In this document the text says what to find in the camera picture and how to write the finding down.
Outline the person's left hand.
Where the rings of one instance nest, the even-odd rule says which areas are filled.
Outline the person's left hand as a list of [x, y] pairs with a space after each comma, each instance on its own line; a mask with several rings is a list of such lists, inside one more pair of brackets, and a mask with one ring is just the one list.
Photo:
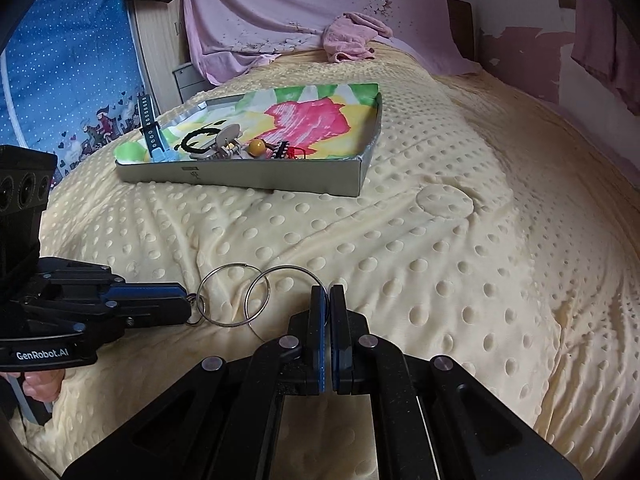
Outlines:
[[23, 391], [36, 401], [51, 403], [58, 400], [66, 370], [44, 370], [43, 372], [1, 373], [1, 377], [24, 377]]

